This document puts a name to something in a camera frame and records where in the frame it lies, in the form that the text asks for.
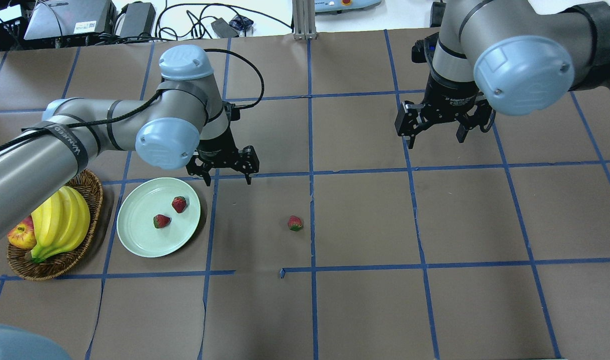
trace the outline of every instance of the white label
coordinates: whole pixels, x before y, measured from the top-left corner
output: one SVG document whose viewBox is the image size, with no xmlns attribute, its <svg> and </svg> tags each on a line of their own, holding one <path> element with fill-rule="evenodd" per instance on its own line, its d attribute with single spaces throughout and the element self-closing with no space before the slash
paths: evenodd
<svg viewBox="0 0 610 360">
<path fill-rule="evenodd" d="M 89 33 L 91 30 L 96 28 L 97 21 L 83 21 L 77 22 L 74 28 L 74 34 Z"/>
</svg>

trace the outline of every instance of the red strawberry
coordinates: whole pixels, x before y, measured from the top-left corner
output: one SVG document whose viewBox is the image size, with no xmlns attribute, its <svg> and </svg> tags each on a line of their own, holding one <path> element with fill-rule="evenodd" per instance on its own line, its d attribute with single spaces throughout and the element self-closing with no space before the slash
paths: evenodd
<svg viewBox="0 0 610 360">
<path fill-rule="evenodd" d="M 174 200 L 172 200 L 172 207 L 178 214 L 184 212 L 187 208 L 187 199 L 185 199 L 184 196 L 176 196 Z"/>
<path fill-rule="evenodd" d="M 172 222 L 172 219 L 168 218 L 165 215 L 158 214 L 154 216 L 154 228 L 160 229 L 169 225 Z"/>
<path fill-rule="evenodd" d="M 287 221 L 287 226 L 291 231 L 298 231 L 303 228 L 303 221 L 298 216 L 291 215 L 289 221 Z"/>
</svg>

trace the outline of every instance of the round plate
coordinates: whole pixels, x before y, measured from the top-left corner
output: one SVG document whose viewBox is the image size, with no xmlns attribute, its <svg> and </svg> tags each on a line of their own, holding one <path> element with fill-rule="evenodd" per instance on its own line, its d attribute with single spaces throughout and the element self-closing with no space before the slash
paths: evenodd
<svg viewBox="0 0 610 360">
<path fill-rule="evenodd" d="M 178 214 L 172 207 L 176 196 L 187 199 L 187 208 Z M 163 228 L 154 227 L 154 216 L 163 214 L 172 221 Z M 127 196 L 117 219 L 122 245 L 135 255 L 157 258 L 183 246 L 198 227 L 200 199 L 186 182 L 173 177 L 149 180 Z"/>
</svg>

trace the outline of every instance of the red and yellow apple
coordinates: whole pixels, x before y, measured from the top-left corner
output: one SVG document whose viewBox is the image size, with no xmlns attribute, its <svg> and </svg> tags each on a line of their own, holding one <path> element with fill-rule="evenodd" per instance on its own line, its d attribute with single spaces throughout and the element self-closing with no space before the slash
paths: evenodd
<svg viewBox="0 0 610 360">
<path fill-rule="evenodd" d="M 13 246 L 21 249 L 33 249 L 36 246 L 36 233 L 33 230 L 33 219 L 27 216 L 21 223 L 16 225 L 8 234 L 7 239 Z"/>
</svg>

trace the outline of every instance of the wicker basket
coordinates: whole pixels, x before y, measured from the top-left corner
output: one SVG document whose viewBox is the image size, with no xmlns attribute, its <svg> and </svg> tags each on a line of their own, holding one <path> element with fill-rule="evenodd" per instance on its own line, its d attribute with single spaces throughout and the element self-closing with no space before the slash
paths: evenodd
<svg viewBox="0 0 610 360">
<path fill-rule="evenodd" d="M 98 177 L 88 169 L 83 170 L 79 175 L 69 180 L 66 185 L 82 194 L 87 201 L 87 205 L 89 205 L 91 221 L 87 236 L 75 250 L 51 256 L 40 264 L 25 260 L 27 250 L 9 244 L 7 246 L 7 262 L 12 270 L 25 280 L 50 280 L 64 274 L 78 264 L 92 244 L 98 218 L 101 214 L 101 207 L 103 206 L 103 185 Z"/>
</svg>

